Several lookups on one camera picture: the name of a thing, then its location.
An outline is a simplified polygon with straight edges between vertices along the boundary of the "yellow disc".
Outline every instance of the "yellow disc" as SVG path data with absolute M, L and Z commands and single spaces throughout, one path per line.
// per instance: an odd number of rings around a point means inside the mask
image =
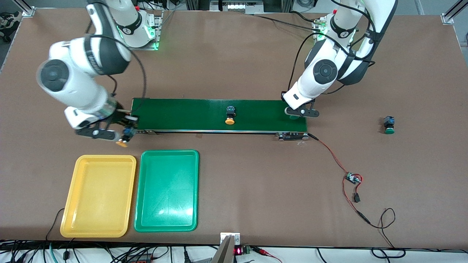
M 119 146 L 122 146 L 124 148 L 128 147 L 128 145 L 126 143 L 124 143 L 123 141 L 116 141 L 116 144 L 119 145 Z
M 226 121 L 225 121 L 226 124 L 228 125 L 233 125 L 234 124 L 234 120 L 232 118 L 227 118 Z

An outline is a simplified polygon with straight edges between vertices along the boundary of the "table surface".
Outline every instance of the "table surface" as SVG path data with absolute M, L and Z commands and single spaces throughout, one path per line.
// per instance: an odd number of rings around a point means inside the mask
M 307 26 L 292 14 L 274 17 Z M 135 190 L 129 230 L 113 240 L 216 244 L 220 232 L 240 232 L 242 242 L 258 245 L 387 246 L 349 207 L 342 170 L 315 140 L 138 135 L 121 148 L 75 136 L 65 106 L 37 85 L 35 74 L 49 46 L 81 37 L 88 21 L 84 9 L 37 10 L 23 20 L 0 75 L 0 239 L 44 239 L 65 206 L 75 161 L 83 154 L 139 159 L 149 149 L 196 149 L 195 231 L 135 232 Z M 164 26 L 160 50 L 137 52 L 148 73 L 147 95 L 279 99 L 308 34 L 236 12 L 176 12 Z M 311 45 L 300 54 L 294 80 Z M 396 222 L 385 233 L 395 246 L 466 249 L 468 71 L 453 27 L 438 16 L 396 16 L 374 60 L 360 83 L 317 99 L 320 117 L 309 120 L 309 131 L 346 169 L 364 177 L 356 207 L 369 220 L 377 224 L 385 208 L 394 208 Z M 138 65 L 132 62 L 116 79 L 117 98 L 129 108 L 141 94 Z M 113 85 L 106 77 L 98 82 Z M 396 119 L 393 135 L 382 133 L 387 115 Z M 346 186 L 350 195 L 353 185 Z M 63 239 L 59 225 L 50 239 Z

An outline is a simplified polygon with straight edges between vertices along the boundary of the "white surface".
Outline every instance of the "white surface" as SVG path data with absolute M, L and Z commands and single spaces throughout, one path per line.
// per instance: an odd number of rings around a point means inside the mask
M 278 257 L 283 263 L 323 263 L 319 258 L 317 249 L 315 248 L 264 248 L 273 256 Z M 63 263 L 62 254 L 65 250 L 54 250 L 55 257 L 59 263 Z M 112 254 L 117 256 L 127 249 L 113 248 Z M 166 251 L 165 247 L 157 248 L 154 256 L 162 255 Z M 73 251 L 69 249 L 70 259 L 68 263 L 77 263 Z M 187 252 L 192 262 L 213 257 L 216 250 L 211 247 L 187 247 Z M 366 249 L 337 249 L 337 248 L 321 248 L 320 252 L 327 263 L 385 263 L 385 259 L 378 259 L 372 256 L 370 250 Z M 111 257 L 104 249 L 98 248 L 81 248 L 76 249 L 76 254 L 81 263 L 110 263 Z M 387 251 L 389 256 L 395 256 L 395 252 Z M 0 262 L 9 262 L 10 253 L 0 255 Z M 47 263 L 52 263 L 49 250 L 45 252 Z M 174 263 L 183 263 L 183 247 L 173 247 L 172 257 Z M 257 253 L 237 256 L 238 263 L 244 263 L 250 260 L 255 260 L 254 263 L 279 263 L 278 260 L 266 256 L 261 256 Z M 408 251 L 406 256 L 400 259 L 390 259 L 392 263 L 466 263 L 468 262 L 468 254 L 452 253 L 452 252 L 423 252 L 423 251 Z M 152 261 L 152 263 L 170 263 L 170 250 L 161 257 Z M 32 263 L 44 263 L 42 251 L 39 251 L 34 257 Z

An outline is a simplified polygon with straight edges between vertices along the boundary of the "metal post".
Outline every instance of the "metal post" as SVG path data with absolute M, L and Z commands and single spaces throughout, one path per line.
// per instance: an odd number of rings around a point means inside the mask
M 12 0 L 21 10 L 23 10 L 23 17 L 31 17 L 34 15 L 35 8 L 26 3 L 25 0 Z
M 226 235 L 216 254 L 214 254 L 211 263 L 233 263 L 235 242 L 235 236 Z
M 440 15 L 444 25 L 453 24 L 453 18 L 456 17 L 465 7 L 468 6 L 468 0 L 459 0 L 447 12 Z

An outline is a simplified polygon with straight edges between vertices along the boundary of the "white robot link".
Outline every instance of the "white robot link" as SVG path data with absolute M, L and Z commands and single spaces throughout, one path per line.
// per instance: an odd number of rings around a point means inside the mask
M 313 103 L 335 80 L 343 85 L 356 84 L 364 77 L 380 41 L 395 13 L 398 0 L 341 0 L 335 14 L 325 17 L 327 36 L 309 52 L 305 71 L 282 99 L 289 105 L 285 113 L 300 117 L 318 117 Z M 362 14 L 348 7 L 367 11 L 371 22 L 357 52 L 350 41 Z
M 53 44 L 49 59 L 39 66 L 37 82 L 68 106 L 65 117 L 76 134 L 126 147 L 136 133 L 138 118 L 120 111 L 122 105 L 94 77 L 124 72 L 131 53 L 118 41 L 130 47 L 146 45 L 154 38 L 150 32 L 154 17 L 137 11 L 131 0 L 88 0 L 86 9 L 96 29 L 94 35 Z M 124 126 L 122 136 L 109 130 L 113 123 Z

